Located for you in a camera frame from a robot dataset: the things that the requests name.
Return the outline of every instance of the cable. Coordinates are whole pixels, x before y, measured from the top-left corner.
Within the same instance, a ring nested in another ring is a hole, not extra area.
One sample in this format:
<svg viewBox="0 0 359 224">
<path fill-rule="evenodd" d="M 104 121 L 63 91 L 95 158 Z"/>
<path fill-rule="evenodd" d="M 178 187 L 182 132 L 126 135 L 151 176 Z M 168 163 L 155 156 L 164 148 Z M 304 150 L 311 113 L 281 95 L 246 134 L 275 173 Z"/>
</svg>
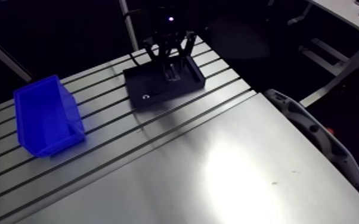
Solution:
<svg viewBox="0 0 359 224">
<path fill-rule="evenodd" d="M 132 53 L 129 53 L 130 58 L 132 59 L 132 61 L 139 66 L 139 63 L 135 60 L 134 56 L 132 55 Z"/>
</svg>

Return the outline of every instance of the blue plastic bin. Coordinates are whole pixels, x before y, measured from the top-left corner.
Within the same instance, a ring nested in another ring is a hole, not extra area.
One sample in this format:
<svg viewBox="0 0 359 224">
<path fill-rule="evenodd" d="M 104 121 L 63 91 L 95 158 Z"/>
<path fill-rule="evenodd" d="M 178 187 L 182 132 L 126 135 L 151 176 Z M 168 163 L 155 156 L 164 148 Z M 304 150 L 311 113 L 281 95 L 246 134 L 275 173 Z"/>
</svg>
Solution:
<svg viewBox="0 0 359 224">
<path fill-rule="evenodd" d="M 18 141 L 45 157 L 85 139 L 74 97 L 51 76 L 14 92 Z"/>
</svg>

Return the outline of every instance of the aluminum table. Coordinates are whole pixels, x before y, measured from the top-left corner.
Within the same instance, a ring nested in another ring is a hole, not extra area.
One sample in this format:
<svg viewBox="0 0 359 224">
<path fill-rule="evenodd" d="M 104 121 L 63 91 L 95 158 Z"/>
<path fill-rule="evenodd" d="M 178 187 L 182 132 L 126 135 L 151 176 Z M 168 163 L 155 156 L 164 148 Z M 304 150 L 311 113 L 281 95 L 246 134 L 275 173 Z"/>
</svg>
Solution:
<svg viewBox="0 0 359 224">
<path fill-rule="evenodd" d="M 63 79 L 86 141 L 50 158 L 19 146 L 1 104 L 0 223 L 357 223 L 330 162 L 199 38 L 192 56 L 204 90 L 148 111 L 129 103 L 129 55 Z"/>
</svg>

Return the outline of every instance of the metal pole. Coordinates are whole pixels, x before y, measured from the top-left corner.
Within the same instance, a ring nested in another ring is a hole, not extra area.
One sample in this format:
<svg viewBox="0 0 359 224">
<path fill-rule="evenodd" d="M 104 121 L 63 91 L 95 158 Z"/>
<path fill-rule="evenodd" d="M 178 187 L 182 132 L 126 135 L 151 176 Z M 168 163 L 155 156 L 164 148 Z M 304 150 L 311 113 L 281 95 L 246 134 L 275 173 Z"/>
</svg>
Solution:
<svg viewBox="0 0 359 224">
<path fill-rule="evenodd" d="M 10 55 L 7 55 L 2 49 L 0 49 L 0 60 L 26 82 L 30 82 L 32 80 L 32 76 L 28 72 L 24 71 L 22 67 L 19 66 L 16 61 L 13 60 Z"/>
<path fill-rule="evenodd" d="M 118 2 L 120 3 L 122 14 L 125 15 L 128 12 L 128 6 L 126 4 L 126 1 L 119 0 Z M 129 34 L 129 38 L 131 39 L 132 48 L 134 49 L 134 51 L 139 50 L 137 37 L 135 36 L 134 27 L 132 26 L 132 21 L 129 16 L 125 18 L 125 25 Z"/>
</svg>

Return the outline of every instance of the metal frame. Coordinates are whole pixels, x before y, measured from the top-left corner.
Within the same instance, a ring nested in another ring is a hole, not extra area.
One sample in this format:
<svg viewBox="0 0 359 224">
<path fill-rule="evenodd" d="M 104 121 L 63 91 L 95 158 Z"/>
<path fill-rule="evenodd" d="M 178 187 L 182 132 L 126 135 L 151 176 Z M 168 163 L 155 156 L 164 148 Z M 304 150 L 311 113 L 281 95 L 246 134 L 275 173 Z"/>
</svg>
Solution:
<svg viewBox="0 0 359 224">
<path fill-rule="evenodd" d="M 128 13 L 128 6 L 126 4 L 126 1 L 119 0 L 118 2 L 120 3 L 122 14 L 125 15 L 126 13 Z M 134 51 L 139 50 L 137 37 L 135 36 L 134 27 L 132 25 L 132 21 L 129 16 L 125 17 L 125 25 L 126 25 L 126 29 L 128 31 L 129 38 L 131 40 L 132 48 L 134 49 Z"/>
<path fill-rule="evenodd" d="M 15 59 L 13 59 L 12 56 L 6 54 L 5 51 L 3 51 L 0 48 L 0 60 L 4 62 L 6 66 L 8 66 L 12 71 L 17 73 L 23 80 L 26 82 L 30 82 L 32 80 L 32 75 L 30 75 L 27 71 L 25 71 L 21 65 L 19 65 Z"/>
<path fill-rule="evenodd" d="M 352 56 L 344 65 L 342 71 L 333 79 L 331 82 L 329 82 L 326 86 L 320 88 L 319 90 L 315 91 L 302 101 L 300 103 L 307 107 L 311 105 L 312 103 L 316 102 L 318 99 L 323 97 L 325 94 L 327 94 L 331 89 L 333 89 L 336 85 L 338 85 L 344 78 L 346 78 L 349 74 L 351 74 L 353 71 L 359 68 L 359 51 Z"/>
</svg>

